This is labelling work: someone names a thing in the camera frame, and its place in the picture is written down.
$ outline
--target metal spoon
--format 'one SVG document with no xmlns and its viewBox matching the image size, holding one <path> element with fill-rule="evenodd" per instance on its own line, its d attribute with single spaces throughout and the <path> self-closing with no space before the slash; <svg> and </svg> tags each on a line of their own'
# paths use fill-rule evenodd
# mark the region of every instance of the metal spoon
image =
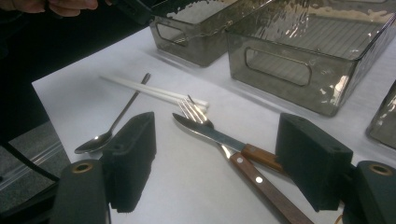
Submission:
<svg viewBox="0 0 396 224">
<path fill-rule="evenodd" d="M 143 77 L 142 84 L 146 84 L 149 81 L 151 74 L 147 73 L 145 77 Z M 137 95 L 139 94 L 140 91 L 136 91 L 134 95 L 132 96 L 131 100 L 129 100 L 128 104 L 122 109 L 121 113 L 119 116 L 116 118 L 114 123 L 111 125 L 110 129 L 101 135 L 95 136 L 93 139 L 90 141 L 82 144 L 78 148 L 76 148 L 75 153 L 76 154 L 82 154 L 86 152 L 93 152 L 101 147 L 103 147 L 106 143 L 110 141 L 110 139 L 113 137 L 113 130 L 117 126 L 117 124 L 120 122 L 122 116 L 125 114 L 125 112 L 128 110 L 129 106 L 134 102 L 134 99 L 136 99 Z"/>
</svg>

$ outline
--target white tabletop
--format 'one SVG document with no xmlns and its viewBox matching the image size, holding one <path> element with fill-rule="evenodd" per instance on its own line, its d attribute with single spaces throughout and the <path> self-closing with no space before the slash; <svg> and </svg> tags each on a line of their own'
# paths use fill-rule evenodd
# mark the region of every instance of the white tabletop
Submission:
<svg viewBox="0 0 396 224">
<path fill-rule="evenodd" d="M 207 68 L 156 49 L 149 28 L 34 82 L 43 106 L 71 162 L 99 158 L 77 155 L 76 147 L 108 130 L 133 90 L 99 78 L 114 75 L 210 103 L 207 115 L 216 128 L 238 140 L 275 152 L 279 114 L 309 119 L 354 151 L 353 164 L 380 161 L 396 167 L 396 150 L 364 133 L 396 78 L 396 39 L 375 63 L 334 118 L 326 118 L 266 92 L 235 81 L 228 55 Z M 172 113 L 176 105 L 141 93 L 124 119 L 154 111 L 157 155 L 142 198 L 131 214 L 112 211 L 113 223 L 280 223 L 271 205 L 221 155 L 216 145 L 181 130 Z M 257 168 L 314 223 L 334 223 L 339 211 L 316 213 L 287 178 Z"/>
</svg>

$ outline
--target brown wooden handle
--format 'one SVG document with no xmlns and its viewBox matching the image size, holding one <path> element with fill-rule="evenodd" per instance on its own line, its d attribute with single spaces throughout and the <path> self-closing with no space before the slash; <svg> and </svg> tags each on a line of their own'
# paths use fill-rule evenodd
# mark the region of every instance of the brown wooden handle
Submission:
<svg viewBox="0 0 396 224">
<path fill-rule="evenodd" d="M 282 174 L 286 174 L 278 162 L 276 162 L 276 155 L 271 152 L 265 151 L 259 147 L 255 147 L 251 144 L 246 144 L 242 149 L 242 155 L 248 159 L 256 161 L 264 166 L 274 169 Z"/>
<path fill-rule="evenodd" d="M 269 201 L 291 224 L 313 224 L 282 192 L 280 192 L 254 165 L 241 153 L 230 157 L 230 161 L 254 185 L 261 196 Z"/>
</svg>

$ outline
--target spoon handle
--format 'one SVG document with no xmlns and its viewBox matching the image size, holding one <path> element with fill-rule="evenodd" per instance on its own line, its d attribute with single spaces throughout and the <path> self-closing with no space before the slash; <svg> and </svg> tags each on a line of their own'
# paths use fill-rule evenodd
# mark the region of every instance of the spoon handle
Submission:
<svg viewBox="0 0 396 224">
<path fill-rule="evenodd" d="M 147 73 L 143 79 L 142 79 L 142 84 L 146 84 L 149 81 L 149 78 L 151 77 L 150 73 Z M 134 99 L 136 99 L 137 95 L 139 95 L 140 91 L 135 91 L 134 95 L 132 96 L 131 100 L 129 100 L 128 104 L 122 109 L 121 113 L 119 116 L 114 120 L 114 123 L 110 127 L 110 131 L 113 132 L 114 128 L 117 126 L 117 124 L 120 122 L 122 116 L 125 114 L 125 112 L 128 110 L 129 106 L 134 102 Z"/>
</svg>

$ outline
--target white chopstick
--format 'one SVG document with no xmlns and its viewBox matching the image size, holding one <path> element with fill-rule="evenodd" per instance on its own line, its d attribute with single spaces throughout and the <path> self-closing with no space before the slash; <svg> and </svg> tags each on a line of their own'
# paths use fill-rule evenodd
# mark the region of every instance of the white chopstick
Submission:
<svg viewBox="0 0 396 224">
<path fill-rule="evenodd" d="M 128 79 L 125 79 L 122 77 L 111 77 L 111 76 L 100 76 L 100 77 L 110 80 L 110 81 L 113 81 L 113 82 L 116 82 L 116 83 L 119 83 L 123 86 L 132 88 L 134 90 L 141 91 L 147 95 L 154 96 L 156 98 L 165 100 L 165 101 L 173 103 L 175 105 L 177 105 L 178 100 L 182 100 L 182 99 L 186 99 L 186 98 L 188 99 L 188 96 L 186 96 L 186 95 L 150 87 L 147 85 L 133 82 L 131 80 L 128 80 Z M 206 112 L 206 109 L 209 107 L 208 102 L 199 100 L 199 99 L 195 99 L 195 98 L 192 98 L 192 100 L 198 105 L 198 107 L 200 107 L 201 110 L 203 110 L 204 113 Z"/>
</svg>

